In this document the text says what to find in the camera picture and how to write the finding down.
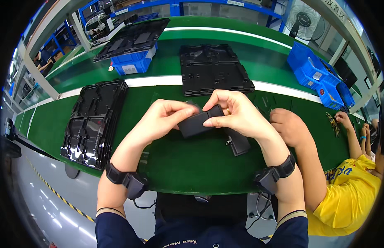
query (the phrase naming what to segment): navy shirt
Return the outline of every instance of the navy shirt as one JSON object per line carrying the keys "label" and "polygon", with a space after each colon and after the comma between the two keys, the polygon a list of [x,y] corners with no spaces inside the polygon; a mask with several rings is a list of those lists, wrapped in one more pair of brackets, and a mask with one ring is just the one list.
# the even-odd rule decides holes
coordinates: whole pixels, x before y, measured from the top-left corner
{"label": "navy shirt", "polygon": [[204,218],[179,218],[165,222],[158,219],[155,236],[146,244],[136,235],[125,216],[116,210],[99,210],[95,222],[99,248],[308,247],[308,219],[302,210],[282,218],[267,244],[251,236],[245,226],[212,225]]}

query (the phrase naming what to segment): fan grille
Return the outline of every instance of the fan grille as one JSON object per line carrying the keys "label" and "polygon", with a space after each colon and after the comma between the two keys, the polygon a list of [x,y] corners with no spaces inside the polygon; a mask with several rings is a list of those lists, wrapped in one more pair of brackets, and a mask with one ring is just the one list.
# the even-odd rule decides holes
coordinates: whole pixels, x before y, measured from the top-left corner
{"label": "fan grille", "polygon": [[289,30],[292,30],[297,22],[298,13],[305,13],[311,20],[309,27],[299,25],[297,37],[306,41],[315,41],[324,34],[324,19],[316,10],[302,1],[297,1],[294,6],[288,7],[289,4],[293,4],[293,2],[285,1],[281,9],[282,21]]}

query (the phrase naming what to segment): hand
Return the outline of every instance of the hand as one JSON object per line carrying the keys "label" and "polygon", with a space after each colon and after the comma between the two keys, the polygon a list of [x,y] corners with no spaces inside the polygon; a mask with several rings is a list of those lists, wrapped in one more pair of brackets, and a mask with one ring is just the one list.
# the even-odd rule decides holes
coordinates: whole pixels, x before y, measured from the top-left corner
{"label": "hand", "polygon": [[269,121],[274,129],[279,132],[286,145],[295,148],[303,145],[315,146],[308,127],[293,112],[283,108],[276,108],[270,112]]}
{"label": "hand", "polygon": [[367,123],[364,123],[363,127],[366,130],[367,136],[370,136],[370,126]]}
{"label": "hand", "polygon": [[184,102],[158,99],[126,138],[146,146],[165,136],[172,128],[178,129],[179,122],[198,112],[195,106]]}
{"label": "hand", "polygon": [[350,122],[350,119],[348,117],[348,114],[345,113],[345,112],[338,112],[337,114],[335,114],[335,120],[337,122],[341,122],[343,124],[343,126],[346,128],[346,130],[353,130],[353,126],[352,126],[352,123]]}
{"label": "hand", "polygon": [[269,122],[261,115],[251,101],[241,92],[215,90],[209,101],[203,107],[207,111],[214,105],[220,104],[225,116],[212,117],[203,123],[203,126],[229,127],[240,134],[261,138],[275,133]]}
{"label": "hand", "polygon": [[361,135],[362,135],[362,136],[367,136],[367,130],[366,130],[365,127],[363,127],[363,128],[361,129]]}

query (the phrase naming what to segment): yellow-black hazard tape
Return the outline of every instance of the yellow-black hazard tape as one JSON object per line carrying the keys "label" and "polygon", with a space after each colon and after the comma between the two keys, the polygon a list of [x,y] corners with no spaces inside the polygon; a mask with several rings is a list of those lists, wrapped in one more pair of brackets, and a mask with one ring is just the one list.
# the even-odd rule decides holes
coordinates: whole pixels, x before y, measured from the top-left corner
{"label": "yellow-black hazard tape", "polygon": [[81,215],[83,215],[84,217],[86,217],[88,220],[90,221],[93,221],[95,222],[95,219],[91,218],[90,216],[88,216],[87,214],[83,213],[82,211],[80,211],[77,207],[73,206],[72,204],[70,204],[67,200],[65,200],[65,198],[63,198],[62,196],[60,196],[60,194],[57,193],[57,191],[55,191],[47,182],[46,180],[44,180],[44,178],[42,176],[40,176],[39,172],[36,170],[36,168],[32,165],[31,161],[28,159],[28,157],[26,157],[26,160],[28,161],[28,163],[30,164],[30,166],[32,167],[32,169],[36,172],[36,174],[39,176],[39,178],[47,185],[47,187],[54,192],[54,194],[56,194],[61,200],[63,200],[68,206],[70,206],[71,208],[73,208],[75,211],[77,211],[78,213],[80,213]]}

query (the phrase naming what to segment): yellow t-shirt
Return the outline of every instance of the yellow t-shirt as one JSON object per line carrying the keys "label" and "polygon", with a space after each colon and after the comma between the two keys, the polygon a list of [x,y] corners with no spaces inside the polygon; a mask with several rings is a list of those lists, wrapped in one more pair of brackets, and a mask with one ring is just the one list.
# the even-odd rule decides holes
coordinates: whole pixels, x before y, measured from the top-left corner
{"label": "yellow t-shirt", "polygon": [[309,235],[345,236],[363,225],[381,185],[367,171],[374,168],[375,163],[361,155],[326,172],[326,197],[313,213],[306,211]]}

